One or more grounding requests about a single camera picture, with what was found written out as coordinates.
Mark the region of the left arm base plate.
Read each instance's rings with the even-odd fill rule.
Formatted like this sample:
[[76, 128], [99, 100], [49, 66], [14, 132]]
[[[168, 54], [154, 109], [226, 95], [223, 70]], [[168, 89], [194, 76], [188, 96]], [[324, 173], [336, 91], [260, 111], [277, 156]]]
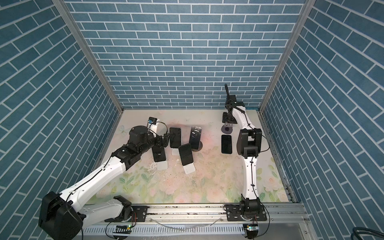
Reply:
[[115, 218], [106, 219], [105, 222], [145, 222], [148, 212], [148, 206], [131, 206], [124, 207], [122, 212]]

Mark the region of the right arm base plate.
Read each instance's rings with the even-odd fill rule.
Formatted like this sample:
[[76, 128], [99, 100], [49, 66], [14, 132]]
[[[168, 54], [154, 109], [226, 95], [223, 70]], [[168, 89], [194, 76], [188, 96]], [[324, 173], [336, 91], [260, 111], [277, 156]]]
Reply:
[[223, 205], [223, 210], [226, 213], [228, 222], [239, 222], [239, 221], [248, 221], [248, 222], [258, 222], [258, 221], [267, 221], [267, 213], [263, 206], [259, 210], [243, 210], [239, 205], [234, 204], [225, 204]]

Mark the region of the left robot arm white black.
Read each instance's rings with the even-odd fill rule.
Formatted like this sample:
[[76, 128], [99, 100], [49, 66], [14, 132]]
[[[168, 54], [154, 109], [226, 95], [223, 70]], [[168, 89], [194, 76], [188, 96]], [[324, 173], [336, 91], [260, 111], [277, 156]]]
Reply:
[[118, 177], [152, 148], [166, 148], [170, 133], [158, 135], [156, 127], [135, 126], [127, 144], [114, 151], [96, 170], [60, 193], [49, 192], [43, 197], [38, 225], [54, 240], [72, 240], [86, 227], [101, 221], [134, 221], [132, 203], [115, 196], [103, 204], [86, 207], [90, 198]]

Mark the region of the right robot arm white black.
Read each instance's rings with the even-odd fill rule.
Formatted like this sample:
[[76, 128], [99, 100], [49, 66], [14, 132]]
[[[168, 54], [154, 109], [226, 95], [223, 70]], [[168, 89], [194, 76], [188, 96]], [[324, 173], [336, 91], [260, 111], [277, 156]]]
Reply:
[[238, 101], [235, 95], [227, 94], [225, 102], [226, 112], [223, 113], [221, 128], [222, 153], [232, 153], [232, 139], [230, 134], [233, 126], [240, 127], [236, 144], [237, 153], [243, 158], [244, 165], [244, 190], [241, 194], [238, 214], [245, 221], [255, 221], [256, 215], [260, 212], [262, 204], [257, 191], [256, 165], [261, 153], [262, 130], [255, 127], [249, 119], [245, 104]]

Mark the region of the white stand front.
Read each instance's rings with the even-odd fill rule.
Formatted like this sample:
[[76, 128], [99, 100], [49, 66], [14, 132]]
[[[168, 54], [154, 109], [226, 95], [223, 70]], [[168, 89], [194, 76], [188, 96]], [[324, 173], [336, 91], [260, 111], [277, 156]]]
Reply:
[[189, 174], [196, 171], [196, 167], [195, 167], [194, 163], [187, 164], [187, 165], [183, 166], [183, 169], [184, 169], [186, 175], [189, 175]]

